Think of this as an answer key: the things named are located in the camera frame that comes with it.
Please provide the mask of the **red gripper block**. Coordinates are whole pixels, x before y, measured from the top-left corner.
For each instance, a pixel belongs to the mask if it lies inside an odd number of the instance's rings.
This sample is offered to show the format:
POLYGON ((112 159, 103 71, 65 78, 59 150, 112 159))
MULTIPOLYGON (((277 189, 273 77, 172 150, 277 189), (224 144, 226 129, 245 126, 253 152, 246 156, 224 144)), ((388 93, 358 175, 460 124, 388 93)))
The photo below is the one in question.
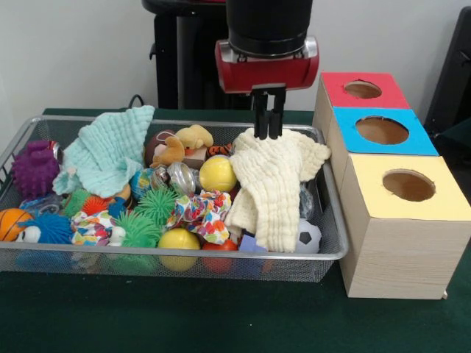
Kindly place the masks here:
POLYGON ((308 38, 297 52, 280 58, 256 58, 234 51, 228 40, 215 45, 219 85, 225 93, 251 93, 255 111, 254 136, 265 140, 268 136, 267 92, 273 88, 274 105, 269 120, 269 137, 283 134, 283 114, 286 90, 300 90, 312 86, 319 68, 319 48, 314 38, 308 38))

